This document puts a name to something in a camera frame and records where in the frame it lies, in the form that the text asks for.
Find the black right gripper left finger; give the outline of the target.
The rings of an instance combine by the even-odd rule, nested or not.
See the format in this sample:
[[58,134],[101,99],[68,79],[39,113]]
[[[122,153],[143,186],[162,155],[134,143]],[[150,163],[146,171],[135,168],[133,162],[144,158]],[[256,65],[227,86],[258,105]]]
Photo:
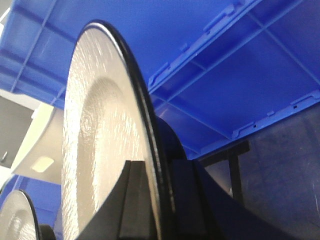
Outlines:
[[111,193],[78,240],[156,240],[157,230],[143,161],[126,161]]

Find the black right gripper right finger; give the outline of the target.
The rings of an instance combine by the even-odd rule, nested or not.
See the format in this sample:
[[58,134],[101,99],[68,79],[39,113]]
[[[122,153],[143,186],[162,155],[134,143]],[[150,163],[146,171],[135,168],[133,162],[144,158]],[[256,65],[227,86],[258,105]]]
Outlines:
[[169,166],[177,240],[317,240],[319,213],[304,193],[250,181],[243,200],[228,194],[197,161]]

